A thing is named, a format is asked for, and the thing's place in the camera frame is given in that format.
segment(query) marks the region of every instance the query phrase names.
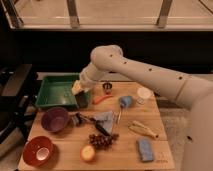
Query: grapes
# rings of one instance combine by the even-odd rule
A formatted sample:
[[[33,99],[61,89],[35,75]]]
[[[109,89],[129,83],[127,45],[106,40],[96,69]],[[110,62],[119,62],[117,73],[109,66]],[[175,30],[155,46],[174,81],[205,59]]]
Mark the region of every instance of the grapes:
[[[89,143],[95,148],[95,149],[107,149],[110,147],[110,145],[113,144],[114,141],[118,139],[118,134],[112,134],[110,136],[105,136],[102,134],[95,135],[90,134],[89,135]]]

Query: wooden table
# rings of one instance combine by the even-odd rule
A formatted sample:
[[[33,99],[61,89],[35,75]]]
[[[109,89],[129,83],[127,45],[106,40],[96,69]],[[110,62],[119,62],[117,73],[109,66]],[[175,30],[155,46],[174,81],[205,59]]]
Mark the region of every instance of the wooden table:
[[[136,101],[137,89],[141,85],[135,82],[112,82],[114,97],[102,101],[98,105],[89,104],[88,108],[81,110],[84,115],[95,115],[109,110],[115,114],[119,112],[118,98],[120,96],[131,95]],[[92,98],[103,95],[102,84],[98,84],[93,92]],[[19,163],[20,171],[32,170],[166,170],[174,169],[173,158],[168,145],[167,136],[160,117],[154,95],[143,105],[136,102],[131,107],[123,110],[119,125],[114,124],[113,132],[119,133],[118,140],[108,149],[100,150],[96,154],[96,160],[86,163],[80,158],[80,150],[88,144],[88,136],[98,133],[93,125],[85,124],[80,127],[68,125],[57,134],[45,131],[41,125],[43,111],[37,113],[32,125],[28,140],[33,137],[44,135],[48,136],[54,144],[54,152],[49,161],[38,168],[25,164],[21,157]],[[138,120],[149,126],[159,134],[157,140],[151,140],[151,145],[155,155],[155,161],[149,163],[141,162],[136,141],[141,135],[128,129],[128,125],[133,120]]]

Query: green tray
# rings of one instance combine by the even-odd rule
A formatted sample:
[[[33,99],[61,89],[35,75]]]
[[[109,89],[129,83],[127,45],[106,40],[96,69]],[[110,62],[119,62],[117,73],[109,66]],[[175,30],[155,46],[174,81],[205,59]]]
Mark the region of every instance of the green tray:
[[[79,74],[46,76],[42,81],[36,106],[40,108],[50,108],[53,106],[77,108],[75,96],[71,92],[71,87],[76,80],[79,80]],[[89,103],[90,92],[85,93],[85,98]]]

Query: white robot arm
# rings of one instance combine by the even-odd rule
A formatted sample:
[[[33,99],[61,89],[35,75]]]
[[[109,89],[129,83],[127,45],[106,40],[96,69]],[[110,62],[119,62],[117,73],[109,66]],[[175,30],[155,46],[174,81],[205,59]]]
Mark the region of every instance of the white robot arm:
[[[123,57],[116,45],[99,46],[80,73],[83,88],[92,88],[113,71],[136,81],[191,111],[182,171],[213,170],[213,82]]]

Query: brown bowl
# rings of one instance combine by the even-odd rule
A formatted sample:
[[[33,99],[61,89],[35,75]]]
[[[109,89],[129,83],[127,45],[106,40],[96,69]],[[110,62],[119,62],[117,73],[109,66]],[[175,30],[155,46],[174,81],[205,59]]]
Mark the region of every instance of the brown bowl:
[[[53,144],[48,137],[38,136],[24,147],[24,162],[31,166],[40,166],[48,161],[53,152]]]
[[[69,122],[69,113],[63,107],[53,107],[47,110],[42,119],[42,127],[49,132],[58,132]]]

